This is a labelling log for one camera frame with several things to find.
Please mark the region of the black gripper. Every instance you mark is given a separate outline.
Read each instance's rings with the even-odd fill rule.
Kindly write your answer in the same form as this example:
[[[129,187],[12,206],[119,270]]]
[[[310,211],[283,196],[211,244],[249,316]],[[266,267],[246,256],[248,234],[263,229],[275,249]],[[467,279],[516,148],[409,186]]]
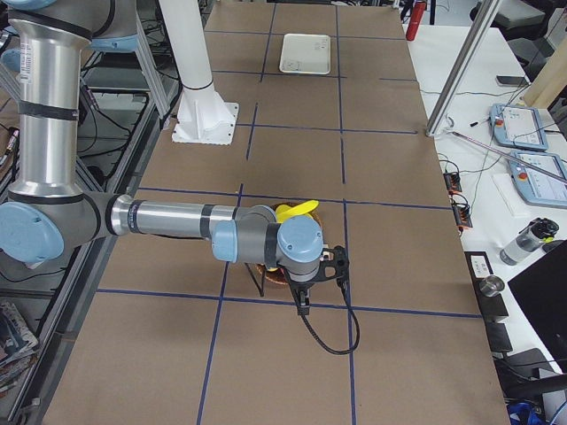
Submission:
[[[291,294],[295,298],[298,315],[305,315],[310,312],[310,296],[309,291],[315,285],[312,281],[300,282],[294,277],[288,275],[288,284],[291,289]]]

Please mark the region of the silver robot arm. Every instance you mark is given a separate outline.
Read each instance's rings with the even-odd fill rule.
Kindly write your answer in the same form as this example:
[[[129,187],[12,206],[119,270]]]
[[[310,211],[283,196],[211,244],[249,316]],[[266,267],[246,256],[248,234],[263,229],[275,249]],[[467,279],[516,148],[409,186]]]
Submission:
[[[278,223],[264,205],[160,203],[85,192],[75,181],[82,51],[133,50],[133,1],[10,1],[20,39],[19,176],[1,206],[1,247],[40,263],[104,236],[147,234],[211,242],[221,261],[283,270],[299,315],[324,277],[322,230],[307,216]]]

